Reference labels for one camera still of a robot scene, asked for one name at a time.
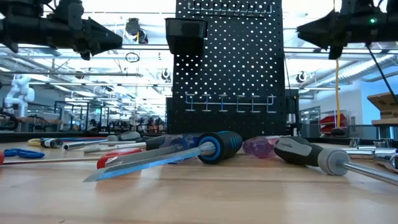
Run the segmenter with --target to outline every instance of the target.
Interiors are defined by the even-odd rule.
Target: black pegboard
[[[208,36],[203,56],[174,55],[172,133],[285,134],[281,4],[281,0],[177,0],[176,18],[208,21]],[[239,105],[238,110],[245,112],[238,113],[236,105],[224,105],[221,111],[219,95],[227,95],[223,102],[231,104],[244,95],[239,104],[246,105]],[[258,96],[255,103],[270,105],[256,105],[252,110],[252,95]],[[206,98],[214,105],[206,109],[204,104],[195,104],[190,111],[191,100],[204,103]]]

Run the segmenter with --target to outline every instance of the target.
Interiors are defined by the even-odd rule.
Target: cardboard box
[[[373,125],[398,124],[398,106],[389,92],[368,96],[368,100],[380,110],[381,119],[373,120]]]

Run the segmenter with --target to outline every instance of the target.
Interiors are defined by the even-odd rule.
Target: white humanoid robot
[[[26,117],[27,104],[35,100],[35,91],[29,88],[30,77],[26,75],[17,75],[16,78],[11,82],[11,90],[4,99],[4,111],[10,114],[14,114],[12,105],[19,105],[19,114],[15,114],[19,117]]]

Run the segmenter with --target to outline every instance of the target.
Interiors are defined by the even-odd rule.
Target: blue pliers
[[[6,149],[4,150],[4,157],[18,156],[24,159],[40,159],[44,157],[43,152],[24,150],[24,149]]]

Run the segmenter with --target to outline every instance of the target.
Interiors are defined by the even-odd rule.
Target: desk
[[[78,151],[46,151],[49,157],[83,156]],[[327,176],[277,157],[238,154],[215,166],[190,159],[83,183],[95,165],[2,166],[0,223],[363,224],[398,219],[398,187],[352,172]]]

